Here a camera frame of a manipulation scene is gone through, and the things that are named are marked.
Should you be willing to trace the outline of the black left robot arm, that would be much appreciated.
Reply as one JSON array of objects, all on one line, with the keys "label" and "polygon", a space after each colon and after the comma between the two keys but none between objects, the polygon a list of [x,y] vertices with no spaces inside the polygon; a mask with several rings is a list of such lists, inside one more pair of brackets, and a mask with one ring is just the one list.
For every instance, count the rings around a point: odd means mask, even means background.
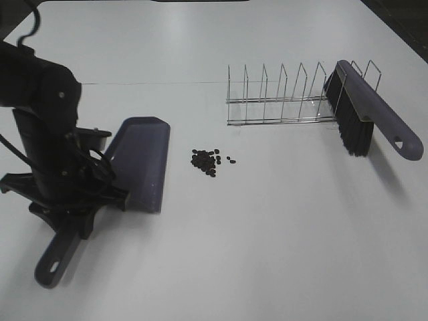
[{"label": "black left robot arm", "polygon": [[55,231],[87,239],[98,210],[123,209],[128,192],[113,185],[116,173],[103,153],[110,132],[77,125],[81,94],[67,67],[1,43],[1,105],[12,110],[23,149],[1,143],[31,169],[6,174],[1,192],[29,199],[29,210]]}]

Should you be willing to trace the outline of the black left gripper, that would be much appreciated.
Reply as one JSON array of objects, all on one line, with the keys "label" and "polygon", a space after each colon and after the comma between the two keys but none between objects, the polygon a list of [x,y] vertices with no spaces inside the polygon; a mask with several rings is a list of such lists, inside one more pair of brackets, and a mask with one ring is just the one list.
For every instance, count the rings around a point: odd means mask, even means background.
[{"label": "black left gripper", "polygon": [[125,210],[129,192],[114,185],[116,173],[102,152],[111,132],[77,128],[56,137],[41,128],[20,128],[19,133],[25,152],[6,146],[31,170],[4,175],[1,192],[30,200],[29,211],[54,231],[69,225],[86,239],[101,207]]}]

